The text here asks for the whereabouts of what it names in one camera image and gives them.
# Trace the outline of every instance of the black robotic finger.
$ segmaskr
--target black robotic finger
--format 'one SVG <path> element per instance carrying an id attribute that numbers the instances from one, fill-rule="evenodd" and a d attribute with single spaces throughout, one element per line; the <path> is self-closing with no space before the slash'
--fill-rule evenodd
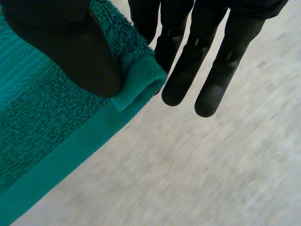
<path id="1" fill-rule="evenodd" d="M 264 22 L 230 12 L 222 45 L 195 103 L 199 116 L 210 117 L 216 112 L 240 60 Z"/>
<path id="2" fill-rule="evenodd" d="M 158 26 L 161 0 L 128 0 L 134 28 L 149 45 L 154 39 Z"/>
<path id="3" fill-rule="evenodd" d="M 24 25 L 8 11 L 3 13 L 18 36 L 53 60 L 76 85 L 104 98 L 119 93 L 119 65 L 90 9 L 83 22 L 61 28 Z"/>
<path id="4" fill-rule="evenodd" d="M 201 117 L 212 116 L 224 96 L 244 52 L 218 56 L 195 103 L 195 111 Z"/>
<path id="5" fill-rule="evenodd" d="M 200 41 L 190 36 L 183 52 L 168 79 L 163 91 L 162 100 L 169 106 L 179 105 L 202 65 L 213 39 Z"/>

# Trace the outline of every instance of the terry cloth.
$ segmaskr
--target terry cloth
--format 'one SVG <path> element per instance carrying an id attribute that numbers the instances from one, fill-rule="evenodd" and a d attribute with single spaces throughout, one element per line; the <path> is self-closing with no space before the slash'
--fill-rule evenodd
<path id="1" fill-rule="evenodd" d="M 124 75 L 115 98 L 74 85 L 0 15 L 0 225 L 7 226 L 125 126 L 166 73 L 107 0 L 90 5 Z"/>

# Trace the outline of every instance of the gray carpet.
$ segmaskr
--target gray carpet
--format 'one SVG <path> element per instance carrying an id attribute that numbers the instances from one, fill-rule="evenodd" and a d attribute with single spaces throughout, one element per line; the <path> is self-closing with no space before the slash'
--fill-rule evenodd
<path id="1" fill-rule="evenodd" d="M 224 20 L 182 104 L 153 98 L 13 225 L 301 226 L 300 11 L 290 0 L 266 22 L 203 119 L 193 106 Z"/>

